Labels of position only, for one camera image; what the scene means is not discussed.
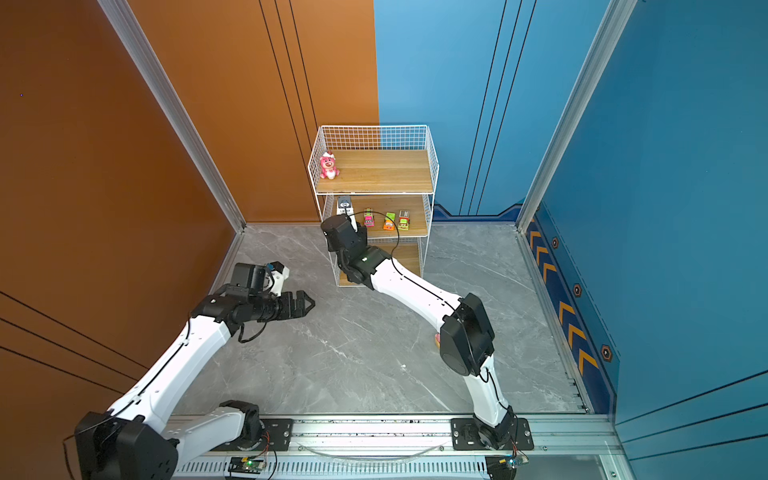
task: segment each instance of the pink bear toy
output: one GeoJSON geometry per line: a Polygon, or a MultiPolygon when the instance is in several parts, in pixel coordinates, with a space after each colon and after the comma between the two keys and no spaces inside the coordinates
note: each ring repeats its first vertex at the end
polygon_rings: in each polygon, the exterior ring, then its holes
{"type": "Polygon", "coordinates": [[[333,180],[339,173],[339,169],[336,168],[336,157],[328,150],[320,158],[320,178],[333,180]]]}

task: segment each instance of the marble floor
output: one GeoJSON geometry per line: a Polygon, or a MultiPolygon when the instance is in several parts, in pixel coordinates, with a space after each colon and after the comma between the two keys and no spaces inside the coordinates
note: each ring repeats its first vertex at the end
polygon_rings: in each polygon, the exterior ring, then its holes
{"type": "MultiPolygon", "coordinates": [[[[424,277],[483,300],[496,371],[515,411],[580,412],[512,228],[433,226],[424,277]]],[[[424,319],[365,287],[336,286],[320,228],[248,227],[237,261],[274,260],[290,268],[283,289],[305,290],[317,306],[302,319],[267,324],[251,343],[229,341],[176,413],[206,413],[228,399],[272,414],[471,412],[464,380],[440,359],[424,319]]]]}

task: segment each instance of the chevron marking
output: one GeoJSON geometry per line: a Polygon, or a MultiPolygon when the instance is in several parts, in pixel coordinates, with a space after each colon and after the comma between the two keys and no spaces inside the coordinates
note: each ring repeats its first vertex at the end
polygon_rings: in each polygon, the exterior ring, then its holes
{"type": "Polygon", "coordinates": [[[560,324],[563,324],[563,312],[571,312],[574,315],[576,315],[576,312],[574,312],[574,309],[572,306],[568,305],[567,303],[560,302],[560,324]]]}
{"type": "Polygon", "coordinates": [[[531,232],[531,250],[533,250],[533,239],[534,237],[541,238],[541,233],[539,232],[531,232]]]}
{"type": "Polygon", "coordinates": [[[568,345],[571,348],[574,348],[574,333],[585,340],[587,339],[587,337],[584,336],[584,332],[582,332],[580,329],[573,326],[573,324],[568,325],[568,345]]]}
{"type": "Polygon", "coordinates": [[[547,250],[544,247],[536,247],[536,265],[541,265],[541,254],[542,253],[549,253],[549,250],[547,250]]]}
{"type": "Polygon", "coordinates": [[[586,353],[584,350],[579,349],[578,351],[578,372],[581,374],[581,376],[584,376],[584,361],[587,360],[589,363],[594,365],[596,369],[599,369],[598,362],[592,358],[592,356],[589,353],[586,353]]]}
{"type": "Polygon", "coordinates": [[[557,272],[558,270],[554,268],[554,265],[551,263],[544,262],[544,283],[547,283],[547,270],[552,270],[553,272],[557,272]]]}

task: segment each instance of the wooden shelf board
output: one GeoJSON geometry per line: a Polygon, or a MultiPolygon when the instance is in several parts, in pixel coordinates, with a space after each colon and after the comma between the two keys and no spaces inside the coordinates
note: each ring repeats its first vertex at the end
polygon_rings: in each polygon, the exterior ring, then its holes
{"type": "MultiPolygon", "coordinates": [[[[424,200],[421,195],[352,195],[352,208],[362,212],[366,208],[386,214],[395,214],[395,222],[399,220],[400,210],[410,212],[411,224],[408,230],[400,230],[401,237],[426,237],[427,219],[424,213],[424,200]]],[[[363,223],[365,214],[357,214],[355,218],[363,223]]],[[[368,238],[397,238],[394,230],[384,230],[384,216],[373,214],[373,227],[368,227],[368,238]]]]}
{"type": "MultiPolygon", "coordinates": [[[[377,247],[381,247],[382,250],[392,252],[395,244],[376,244],[377,247]]],[[[395,258],[408,270],[411,270],[418,276],[422,275],[421,265],[419,263],[419,245],[416,243],[402,243],[398,245],[395,250],[395,258]]],[[[356,283],[351,283],[346,279],[344,272],[339,272],[339,286],[358,286],[356,283]]]]}
{"type": "Polygon", "coordinates": [[[318,194],[432,193],[426,150],[334,150],[339,176],[320,178],[318,194]]]}

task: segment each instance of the bottom shelf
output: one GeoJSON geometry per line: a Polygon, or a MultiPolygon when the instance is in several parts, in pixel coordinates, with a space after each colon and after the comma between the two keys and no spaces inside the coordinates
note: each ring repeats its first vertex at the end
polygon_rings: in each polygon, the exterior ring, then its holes
{"type": "MultiPolygon", "coordinates": [[[[394,243],[376,244],[377,247],[381,247],[382,250],[392,252],[392,248],[395,247],[394,243]]],[[[408,270],[411,270],[418,276],[422,275],[422,269],[419,263],[419,245],[417,243],[400,244],[395,250],[395,258],[408,270]]],[[[346,279],[344,272],[339,273],[339,286],[360,286],[357,283],[351,283],[346,279]]]]}

